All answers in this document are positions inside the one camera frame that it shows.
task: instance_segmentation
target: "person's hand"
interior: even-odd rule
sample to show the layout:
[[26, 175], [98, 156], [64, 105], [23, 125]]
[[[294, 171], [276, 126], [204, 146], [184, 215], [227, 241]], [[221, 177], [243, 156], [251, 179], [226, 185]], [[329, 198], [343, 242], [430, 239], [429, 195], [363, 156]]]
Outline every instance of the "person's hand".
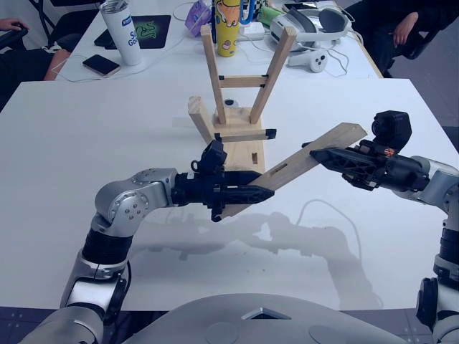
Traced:
[[23, 27], [30, 29], [27, 24], [16, 18], [0, 19], [0, 31], [21, 31], [20, 27], [15, 26], [14, 24], [21, 24]]
[[394, 46], [397, 48], [399, 45], [407, 43], [408, 35], [413, 26], [417, 22], [419, 15], [417, 12], [412, 12], [408, 14], [401, 22], [397, 25], [394, 32], [392, 33], [392, 38], [394, 39]]

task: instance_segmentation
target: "person's arm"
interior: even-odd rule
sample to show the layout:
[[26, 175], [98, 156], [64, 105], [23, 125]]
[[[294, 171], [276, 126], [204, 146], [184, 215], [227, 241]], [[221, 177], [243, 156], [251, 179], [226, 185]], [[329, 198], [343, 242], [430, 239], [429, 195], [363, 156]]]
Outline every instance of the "person's arm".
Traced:
[[16, 26], [15, 24], [21, 24], [23, 27], [30, 29], [27, 24], [22, 22], [20, 19], [17, 18], [6, 18], [0, 19], [0, 31], [21, 31], [21, 28]]
[[395, 28], [392, 33], [392, 38], [394, 40], [394, 46], [397, 48], [399, 45], [403, 45], [407, 42], [410, 32], [413, 30], [413, 27], [416, 25], [419, 19], [417, 12], [412, 12], [408, 14]]
[[417, 10], [419, 19], [416, 28], [419, 31], [443, 30], [459, 16], [459, 1], [443, 1], [437, 6], [423, 7]]
[[57, 74], [60, 72], [62, 67], [64, 67], [65, 60], [68, 59], [69, 56], [70, 56], [70, 53], [67, 50], [65, 49], [57, 50], [55, 52], [55, 55], [52, 57], [51, 63], [49, 64], [48, 70], [43, 80], [44, 81], [55, 80]]

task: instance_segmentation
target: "white tumbler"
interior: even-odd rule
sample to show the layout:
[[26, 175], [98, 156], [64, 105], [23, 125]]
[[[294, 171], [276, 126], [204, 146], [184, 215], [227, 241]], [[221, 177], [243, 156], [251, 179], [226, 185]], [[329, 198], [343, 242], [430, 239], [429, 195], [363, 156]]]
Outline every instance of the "white tumbler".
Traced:
[[100, 5], [100, 13], [124, 63], [138, 65], [142, 60], [141, 48], [128, 3], [125, 0], [107, 0]]

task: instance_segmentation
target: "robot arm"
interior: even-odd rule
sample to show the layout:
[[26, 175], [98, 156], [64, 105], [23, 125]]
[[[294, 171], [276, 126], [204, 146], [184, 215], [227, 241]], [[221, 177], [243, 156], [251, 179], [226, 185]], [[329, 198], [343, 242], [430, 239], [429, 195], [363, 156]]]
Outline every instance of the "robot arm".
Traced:
[[311, 151], [327, 169], [342, 173], [352, 186], [372, 191], [383, 187], [404, 199], [443, 210], [440, 253], [435, 256], [437, 278], [423, 279], [417, 317], [430, 327], [434, 343], [459, 341], [459, 171], [420, 156], [398, 153], [411, 136], [407, 113], [378, 113], [372, 126], [375, 139], [355, 148]]
[[128, 251], [143, 219], [158, 208], [202, 203], [217, 221], [226, 204], [255, 204], [274, 191], [247, 184], [260, 174], [225, 172], [227, 154], [212, 141], [191, 173], [150, 168], [102, 187], [85, 246], [78, 252], [61, 299], [50, 315], [22, 343], [102, 343], [103, 325], [116, 318], [128, 291], [123, 278]]

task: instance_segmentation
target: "floor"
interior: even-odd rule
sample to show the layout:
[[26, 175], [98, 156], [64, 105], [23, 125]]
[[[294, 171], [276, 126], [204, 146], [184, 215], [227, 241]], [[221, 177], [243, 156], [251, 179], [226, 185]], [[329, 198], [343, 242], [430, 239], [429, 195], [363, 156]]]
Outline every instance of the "floor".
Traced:
[[[17, 344], [51, 312], [51, 310], [0, 307], [0, 343]], [[102, 344], [122, 343], [165, 313], [122, 312], [117, 325], [105, 328]], [[433, 344], [430, 330], [419, 323], [415, 310], [357, 310], [346, 313], [391, 332], [408, 343]]]
[[[346, 8], [357, 1], [336, 2]], [[417, 59], [397, 57], [390, 73], [412, 81], [459, 151], [459, 19], [439, 32]]]

